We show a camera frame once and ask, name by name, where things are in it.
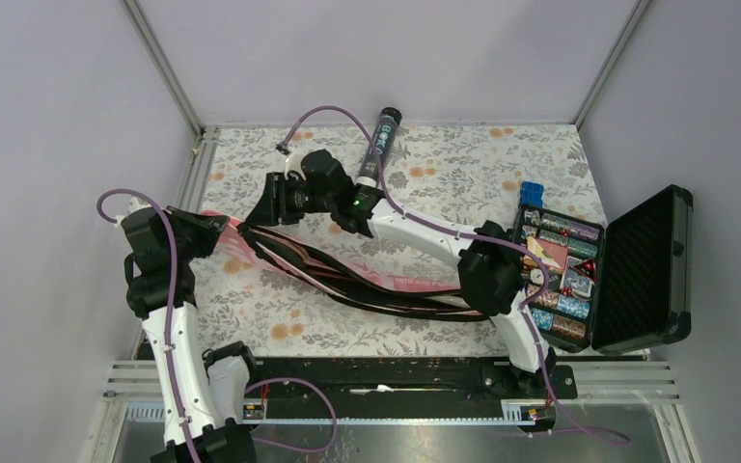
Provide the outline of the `pink racket bag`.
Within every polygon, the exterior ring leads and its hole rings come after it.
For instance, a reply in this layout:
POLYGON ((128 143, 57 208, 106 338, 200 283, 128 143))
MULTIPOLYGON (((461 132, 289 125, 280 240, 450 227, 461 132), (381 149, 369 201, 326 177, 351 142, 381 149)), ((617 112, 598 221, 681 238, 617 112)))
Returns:
POLYGON ((230 216, 219 236, 224 254, 312 287, 330 299, 368 313, 447 322, 481 322, 488 316, 468 307, 460 289, 426 278, 377 272, 344 263, 301 239, 245 225, 230 216))

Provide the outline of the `black shuttlecock tube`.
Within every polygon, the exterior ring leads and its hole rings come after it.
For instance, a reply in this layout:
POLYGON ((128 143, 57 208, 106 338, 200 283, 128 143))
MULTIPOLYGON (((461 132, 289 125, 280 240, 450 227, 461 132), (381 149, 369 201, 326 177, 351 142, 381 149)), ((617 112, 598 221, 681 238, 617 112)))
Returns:
POLYGON ((369 147, 355 178, 356 183, 370 187, 376 187, 379 184, 381 171, 387 163, 401 121, 402 114, 395 107, 388 106, 380 111, 371 134, 369 147))

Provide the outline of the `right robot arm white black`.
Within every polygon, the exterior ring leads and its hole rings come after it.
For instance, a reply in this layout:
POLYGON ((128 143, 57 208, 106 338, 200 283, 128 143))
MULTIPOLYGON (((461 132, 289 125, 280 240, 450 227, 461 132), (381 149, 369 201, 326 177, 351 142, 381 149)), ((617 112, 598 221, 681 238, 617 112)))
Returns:
POLYGON ((538 397, 553 384, 549 345, 529 310, 521 259, 528 250, 502 236, 493 222, 478 228, 405 210, 377 179, 355 180, 327 150, 292 154, 281 173, 269 173, 245 222, 256 227, 298 223, 308 214, 329 214, 349 233, 404 244, 456 269, 467 306, 487 315, 508 347, 523 395, 538 397))

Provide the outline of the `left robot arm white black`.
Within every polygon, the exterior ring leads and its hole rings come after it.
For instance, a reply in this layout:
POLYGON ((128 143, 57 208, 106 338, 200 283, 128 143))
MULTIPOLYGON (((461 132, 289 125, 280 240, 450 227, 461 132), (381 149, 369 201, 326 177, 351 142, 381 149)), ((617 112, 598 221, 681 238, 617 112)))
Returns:
POLYGON ((209 257, 225 216, 152 205, 120 219, 131 252, 123 263, 126 301, 151 346, 164 409, 164 449, 152 462, 254 462, 244 398, 261 382, 241 341, 203 350, 194 259, 209 257))

